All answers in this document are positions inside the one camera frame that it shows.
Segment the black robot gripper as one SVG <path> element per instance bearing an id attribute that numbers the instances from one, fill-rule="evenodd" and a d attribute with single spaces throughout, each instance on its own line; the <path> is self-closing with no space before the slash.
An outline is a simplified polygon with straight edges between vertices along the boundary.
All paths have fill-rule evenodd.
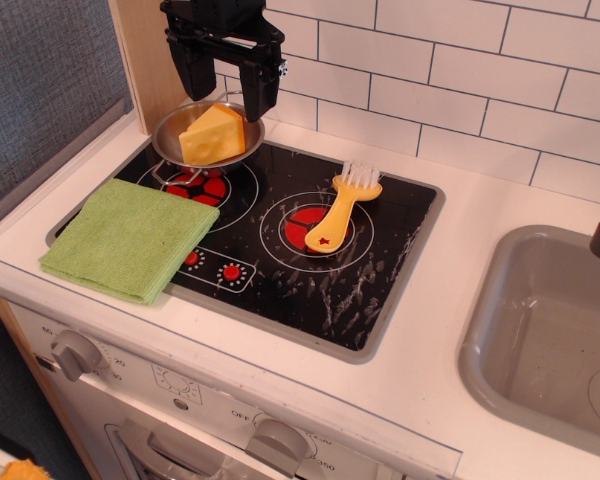
<path id="1" fill-rule="evenodd" d="M 163 1 L 166 37 L 184 90 L 202 100 L 216 88 L 214 59 L 239 66 L 248 122 L 277 103 L 285 35 L 264 18 L 264 1 Z"/>

